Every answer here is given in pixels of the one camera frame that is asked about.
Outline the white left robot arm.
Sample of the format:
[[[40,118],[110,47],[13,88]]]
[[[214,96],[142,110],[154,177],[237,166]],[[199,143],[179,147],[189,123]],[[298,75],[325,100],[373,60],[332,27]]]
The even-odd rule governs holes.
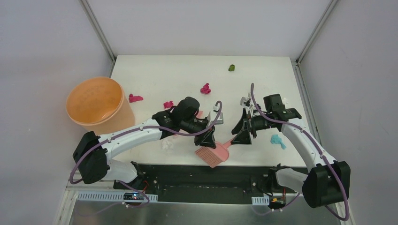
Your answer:
[[[131,189],[139,189],[143,177],[133,163],[125,163],[114,158],[144,143],[165,139],[169,136],[193,136],[194,144],[214,149],[215,125],[222,115],[222,102],[213,106],[215,116],[197,118],[199,102],[186,97],[176,106],[157,112],[146,121],[109,134],[97,135],[94,131],[85,133],[72,157],[76,163],[69,182],[92,184],[103,178],[124,182]]]

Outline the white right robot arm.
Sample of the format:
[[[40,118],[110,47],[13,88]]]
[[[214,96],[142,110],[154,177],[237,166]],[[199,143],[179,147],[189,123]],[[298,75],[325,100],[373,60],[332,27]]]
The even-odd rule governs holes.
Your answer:
[[[334,203],[347,203],[351,169],[345,161],[337,161],[307,131],[295,108],[286,108],[279,94],[264,97],[265,111],[254,105],[250,97],[242,97],[242,116],[232,129],[233,145],[252,144],[258,131],[276,128],[294,146],[308,173],[277,165],[269,170],[265,191],[278,192],[289,188],[304,196],[306,203],[317,208]]]

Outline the pink hand brush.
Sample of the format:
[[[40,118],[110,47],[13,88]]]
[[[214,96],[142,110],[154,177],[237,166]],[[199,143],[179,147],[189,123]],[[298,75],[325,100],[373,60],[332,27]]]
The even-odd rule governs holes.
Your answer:
[[[221,144],[220,142],[204,142],[201,147],[195,151],[196,156],[202,159],[211,168],[215,168],[222,162],[228,160],[230,152],[228,147],[231,146],[233,138],[228,140],[226,143]]]

